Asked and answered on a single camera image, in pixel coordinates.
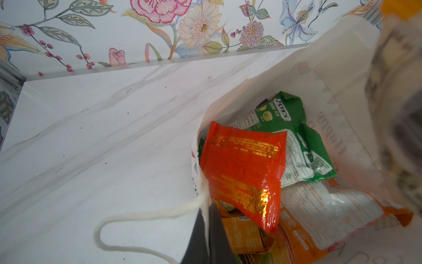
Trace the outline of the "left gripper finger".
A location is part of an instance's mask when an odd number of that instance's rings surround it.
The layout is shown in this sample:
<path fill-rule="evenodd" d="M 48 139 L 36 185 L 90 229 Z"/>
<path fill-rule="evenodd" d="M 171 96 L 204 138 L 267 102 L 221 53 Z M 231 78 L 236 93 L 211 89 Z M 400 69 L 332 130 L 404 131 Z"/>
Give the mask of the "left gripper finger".
<path fill-rule="evenodd" d="M 216 204 L 209 207 L 208 214 L 209 221 L 205 222 L 199 210 L 181 264 L 236 264 Z"/>

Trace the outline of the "small orange candy wrapper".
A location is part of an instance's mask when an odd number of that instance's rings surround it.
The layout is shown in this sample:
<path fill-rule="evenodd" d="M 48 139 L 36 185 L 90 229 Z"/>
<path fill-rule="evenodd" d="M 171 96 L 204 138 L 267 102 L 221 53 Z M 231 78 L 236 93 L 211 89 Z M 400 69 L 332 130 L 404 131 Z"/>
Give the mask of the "small orange candy wrapper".
<path fill-rule="evenodd" d="M 260 254 L 272 247 L 275 239 L 240 211 L 229 213 L 223 204 L 212 199 L 222 217 L 224 231 L 235 254 Z"/>

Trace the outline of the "red snack packet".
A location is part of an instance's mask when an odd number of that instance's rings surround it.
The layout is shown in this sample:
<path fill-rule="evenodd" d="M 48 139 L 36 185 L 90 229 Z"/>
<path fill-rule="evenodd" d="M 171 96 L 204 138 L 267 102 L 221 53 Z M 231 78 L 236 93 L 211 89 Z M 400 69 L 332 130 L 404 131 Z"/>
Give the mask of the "red snack packet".
<path fill-rule="evenodd" d="M 200 158 L 212 198 L 233 205 L 266 233 L 277 230 L 287 132 L 250 132 L 212 122 Z"/>

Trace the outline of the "orange Fox's candy bag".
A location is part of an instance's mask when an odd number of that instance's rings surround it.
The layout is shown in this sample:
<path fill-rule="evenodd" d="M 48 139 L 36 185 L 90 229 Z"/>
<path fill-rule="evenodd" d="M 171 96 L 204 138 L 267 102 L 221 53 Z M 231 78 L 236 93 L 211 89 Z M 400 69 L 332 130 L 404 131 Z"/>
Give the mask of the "orange Fox's candy bag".
<path fill-rule="evenodd" d="M 279 225 L 263 253 L 240 255 L 243 264 L 311 264 L 347 239 L 393 216 L 408 226 L 413 213 L 381 197 L 343 188 L 334 179 L 299 182 L 280 191 Z"/>

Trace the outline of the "green Fox's candy bag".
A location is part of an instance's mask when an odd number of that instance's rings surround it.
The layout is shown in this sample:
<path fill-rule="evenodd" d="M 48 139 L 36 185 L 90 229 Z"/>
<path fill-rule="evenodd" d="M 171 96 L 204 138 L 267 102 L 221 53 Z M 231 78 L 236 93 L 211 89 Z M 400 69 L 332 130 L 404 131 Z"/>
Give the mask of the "green Fox's candy bag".
<path fill-rule="evenodd" d="M 287 133 L 286 167 L 281 178 L 284 188 L 337 175 L 319 133 L 306 124 L 306 119 L 302 100 L 279 92 L 230 126 L 251 132 Z"/>

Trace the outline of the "white paper bag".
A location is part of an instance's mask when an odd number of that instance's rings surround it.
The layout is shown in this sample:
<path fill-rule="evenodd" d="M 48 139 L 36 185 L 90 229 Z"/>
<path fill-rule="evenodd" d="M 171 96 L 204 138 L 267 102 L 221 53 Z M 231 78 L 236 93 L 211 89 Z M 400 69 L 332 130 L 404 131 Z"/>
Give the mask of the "white paper bag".
<path fill-rule="evenodd" d="M 380 34 L 381 30 L 362 18 L 346 18 L 306 48 L 286 49 L 280 63 L 231 88 L 207 108 L 192 143 L 192 179 L 197 196 L 174 209 L 109 217 L 95 228 L 95 244 L 106 251 L 151 254 L 173 264 L 172 257 L 158 251 L 104 243 L 102 228 L 119 222 L 178 218 L 199 210 L 208 222 L 208 210 L 215 198 L 211 197 L 200 158 L 211 123 L 231 127 L 233 121 L 279 92 L 302 100 L 306 124 L 319 133 L 337 173 L 330 179 L 343 188 L 374 194 L 409 209 L 392 194 L 383 177 L 365 92 Z M 229 213 L 240 211 L 220 202 Z M 413 219 L 408 226 L 401 226 L 393 216 L 384 217 L 312 264 L 421 263 L 422 214 L 409 210 Z"/>

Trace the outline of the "small orange snack packet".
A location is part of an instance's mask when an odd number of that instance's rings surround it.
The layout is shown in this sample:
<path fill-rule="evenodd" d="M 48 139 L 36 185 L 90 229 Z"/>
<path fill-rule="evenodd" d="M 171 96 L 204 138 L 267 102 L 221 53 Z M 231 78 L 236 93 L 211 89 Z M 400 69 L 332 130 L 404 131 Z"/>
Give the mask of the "small orange snack packet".
<path fill-rule="evenodd" d="M 422 3 L 382 1 L 381 34 L 365 87 L 382 173 L 422 214 Z"/>

